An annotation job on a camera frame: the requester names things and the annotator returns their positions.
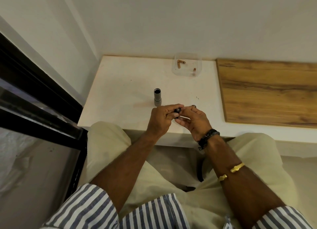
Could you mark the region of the person's right hand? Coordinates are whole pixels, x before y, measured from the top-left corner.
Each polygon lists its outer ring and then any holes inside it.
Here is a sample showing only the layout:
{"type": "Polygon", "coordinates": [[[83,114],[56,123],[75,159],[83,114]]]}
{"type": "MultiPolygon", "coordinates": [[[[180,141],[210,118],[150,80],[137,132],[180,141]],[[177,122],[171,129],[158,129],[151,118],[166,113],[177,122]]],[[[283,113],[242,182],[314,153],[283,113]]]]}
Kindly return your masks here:
{"type": "Polygon", "coordinates": [[[197,109],[197,113],[191,115],[182,115],[180,112],[179,118],[175,119],[175,122],[185,127],[196,142],[212,129],[206,114],[199,109],[197,109]]]}

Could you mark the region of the person's left hand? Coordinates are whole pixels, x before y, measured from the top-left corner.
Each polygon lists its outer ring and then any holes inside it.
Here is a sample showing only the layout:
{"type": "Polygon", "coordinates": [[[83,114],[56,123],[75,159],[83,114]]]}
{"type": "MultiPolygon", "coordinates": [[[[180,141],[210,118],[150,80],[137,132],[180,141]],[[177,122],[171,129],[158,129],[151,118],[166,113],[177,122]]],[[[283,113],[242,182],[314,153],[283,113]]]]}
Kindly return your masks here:
{"type": "Polygon", "coordinates": [[[164,134],[166,134],[172,124],[172,120],[170,120],[170,113],[174,112],[176,108],[183,107],[183,104],[171,104],[153,108],[146,134],[156,140],[160,139],[164,134]]]}

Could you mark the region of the person's right forearm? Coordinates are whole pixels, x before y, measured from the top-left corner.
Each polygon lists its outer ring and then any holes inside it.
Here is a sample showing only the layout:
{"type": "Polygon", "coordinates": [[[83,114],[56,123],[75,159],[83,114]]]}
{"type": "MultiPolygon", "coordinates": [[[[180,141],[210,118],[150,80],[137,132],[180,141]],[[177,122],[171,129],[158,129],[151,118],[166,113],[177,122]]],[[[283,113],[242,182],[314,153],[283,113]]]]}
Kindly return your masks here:
{"type": "Polygon", "coordinates": [[[244,166],[235,173],[230,172],[242,161],[219,135],[201,141],[205,143],[204,151],[211,161],[217,178],[224,174],[228,175],[228,178],[220,184],[241,227],[252,229],[270,210],[286,205],[248,167],[244,166]]]}

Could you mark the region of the person's left forearm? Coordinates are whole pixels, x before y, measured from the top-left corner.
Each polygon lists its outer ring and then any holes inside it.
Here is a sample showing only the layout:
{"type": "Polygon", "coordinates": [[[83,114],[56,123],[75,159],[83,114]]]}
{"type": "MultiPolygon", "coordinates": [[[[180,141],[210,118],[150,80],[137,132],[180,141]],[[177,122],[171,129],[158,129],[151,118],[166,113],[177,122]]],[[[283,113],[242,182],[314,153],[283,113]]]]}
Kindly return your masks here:
{"type": "Polygon", "coordinates": [[[90,184],[106,191],[118,213],[131,194],[152,148],[165,133],[163,130],[146,130],[136,142],[91,180],[90,184]]]}

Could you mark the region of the grey flashlight body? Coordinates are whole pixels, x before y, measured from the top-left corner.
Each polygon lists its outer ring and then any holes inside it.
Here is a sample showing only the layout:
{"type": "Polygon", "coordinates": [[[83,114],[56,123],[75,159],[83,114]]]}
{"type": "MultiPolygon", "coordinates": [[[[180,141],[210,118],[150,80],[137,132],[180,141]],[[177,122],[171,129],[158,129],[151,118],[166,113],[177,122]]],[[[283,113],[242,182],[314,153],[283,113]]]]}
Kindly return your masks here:
{"type": "Polygon", "coordinates": [[[156,88],[154,90],[154,105],[156,107],[161,106],[162,104],[162,98],[161,98],[161,90],[159,88],[156,88]]]}

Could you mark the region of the clear plastic container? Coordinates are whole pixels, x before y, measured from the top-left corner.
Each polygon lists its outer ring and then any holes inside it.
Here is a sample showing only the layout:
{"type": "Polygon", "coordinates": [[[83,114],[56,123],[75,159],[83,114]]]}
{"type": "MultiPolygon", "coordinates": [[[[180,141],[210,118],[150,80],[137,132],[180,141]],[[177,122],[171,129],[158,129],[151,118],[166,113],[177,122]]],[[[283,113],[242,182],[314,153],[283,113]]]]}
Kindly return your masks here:
{"type": "Polygon", "coordinates": [[[174,55],[172,72],[175,75],[197,77],[201,74],[202,70],[202,57],[199,54],[180,52],[174,55]],[[181,68],[178,69],[177,60],[183,60],[186,64],[181,63],[181,68]]]}

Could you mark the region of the beige trousers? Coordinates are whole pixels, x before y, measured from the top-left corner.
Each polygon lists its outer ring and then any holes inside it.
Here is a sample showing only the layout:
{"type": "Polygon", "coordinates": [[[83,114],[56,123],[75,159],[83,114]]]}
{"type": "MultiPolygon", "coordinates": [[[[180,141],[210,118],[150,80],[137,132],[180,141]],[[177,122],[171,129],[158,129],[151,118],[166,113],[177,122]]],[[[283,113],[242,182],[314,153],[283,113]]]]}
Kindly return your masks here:
{"type": "MultiPolygon", "coordinates": [[[[88,131],[86,180],[90,182],[128,146],[131,139],[121,127],[107,122],[94,123],[88,131]]],[[[228,142],[237,156],[287,205],[297,208],[299,196],[291,176],[284,170],[276,142],[263,133],[245,133],[228,142]]],[[[191,192],[184,192],[166,180],[150,163],[145,162],[136,184],[119,213],[120,218],[142,204],[165,194],[175,193],[184,208],[191,228],[222,229],[225,216],[236,229],[242,229],[229,207],[211,163],[204,163],[206,177],[191,192]]]]}

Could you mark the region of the gold bangle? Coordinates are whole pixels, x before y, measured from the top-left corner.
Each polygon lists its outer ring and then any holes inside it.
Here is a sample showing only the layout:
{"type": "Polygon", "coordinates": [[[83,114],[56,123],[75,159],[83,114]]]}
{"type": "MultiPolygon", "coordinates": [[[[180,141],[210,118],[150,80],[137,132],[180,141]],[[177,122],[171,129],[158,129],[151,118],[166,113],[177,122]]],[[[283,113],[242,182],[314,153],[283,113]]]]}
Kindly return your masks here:
{"type": "MultiPolygon", "coordinates": [[[[240,164],[234,166],[234,167],[230,170],[230,172],[231,172],[231,173],[235,173],[235,172],[239,171],[239,170],[240,170],[242,167],[244,167],[244,166],[245,166],[244,163],[240,163],[240,164]]],[[[228,175],[224,174],[224,175],[222,175],[222,176],[220,176],[220,177],[218,178],[218,182],[224,181],[224,180],[227,179],[227,178],[228,178],[228,175]]]]}

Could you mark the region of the wooden board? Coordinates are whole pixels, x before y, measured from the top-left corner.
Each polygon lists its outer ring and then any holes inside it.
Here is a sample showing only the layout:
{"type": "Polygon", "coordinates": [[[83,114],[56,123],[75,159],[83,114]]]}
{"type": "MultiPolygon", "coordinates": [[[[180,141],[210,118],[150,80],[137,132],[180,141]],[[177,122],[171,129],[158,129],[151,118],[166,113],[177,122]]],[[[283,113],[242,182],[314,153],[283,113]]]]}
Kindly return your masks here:
{"type": "Polygon", "coordinates": [[[317,63],[216,59],[227,123],[317,129],[317,63]]]}

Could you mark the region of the blue white striped shirt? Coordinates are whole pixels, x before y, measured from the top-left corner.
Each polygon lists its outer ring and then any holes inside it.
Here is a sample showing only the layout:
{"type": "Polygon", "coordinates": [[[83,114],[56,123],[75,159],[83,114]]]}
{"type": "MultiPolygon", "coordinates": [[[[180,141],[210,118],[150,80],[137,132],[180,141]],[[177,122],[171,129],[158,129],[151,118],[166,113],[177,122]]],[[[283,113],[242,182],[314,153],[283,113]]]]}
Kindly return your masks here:
{"type": "MultiPolygon", "coordinates": [[[[105,190],[84,184],[40,229],[192,229],[175,194],[137,207],[123,219],[105,190]]],[[[252,229],[314,229],[295,208],[270,210],[252,229]]]]}

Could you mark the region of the black window frame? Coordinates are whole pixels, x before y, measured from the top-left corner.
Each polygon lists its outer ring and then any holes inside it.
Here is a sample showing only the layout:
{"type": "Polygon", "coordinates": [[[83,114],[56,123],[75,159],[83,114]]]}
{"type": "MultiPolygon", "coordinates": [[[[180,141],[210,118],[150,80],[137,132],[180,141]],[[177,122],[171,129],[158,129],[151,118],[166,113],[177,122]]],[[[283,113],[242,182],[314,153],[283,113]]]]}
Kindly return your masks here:
{"type": "Polygon", "coordinates": [[[62,199],[79,185],[88,132],[77,126],[83,107],[0,32],[0,195],[31,169],[32,147],[49,150],[44,168],[63,169],[62,199]]]}

